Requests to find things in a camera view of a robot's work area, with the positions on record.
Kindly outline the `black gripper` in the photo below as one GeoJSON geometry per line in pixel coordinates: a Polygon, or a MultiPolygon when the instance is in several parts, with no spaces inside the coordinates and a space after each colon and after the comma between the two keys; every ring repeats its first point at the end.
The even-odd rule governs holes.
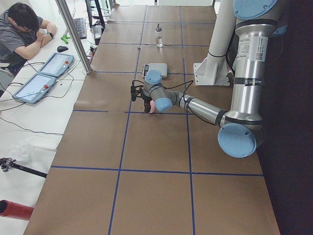
{"type": "Polygon", "coordinates": [[[150,96],[145,95],[145,94],[142,94],[142,98],[144,100],[144,105],[145,105],[144,112],[149,113],[150,112],[150,103],[152,101],[152,98],[150,96]]]}

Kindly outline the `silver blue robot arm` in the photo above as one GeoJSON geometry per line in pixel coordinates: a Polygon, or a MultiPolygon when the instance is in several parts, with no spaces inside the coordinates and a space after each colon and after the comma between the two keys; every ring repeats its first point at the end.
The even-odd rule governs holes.
{"type": "Polygon", "coordinates": [[[144,100],[145,112],[165,112],[176,105],[201,120],[218,126],[218,143],[229,156],[251,155],[265,138],[259,103],[270,37],[287,29],[287,0],[223,0],[207,57],[194,64],[197,85],[228,85],[228,47],[239,38],[230,110],[218,108],[183,91],[163,86],[161,73],[148,70],[142,85],[132,86],[132,100],[144,100]]]}

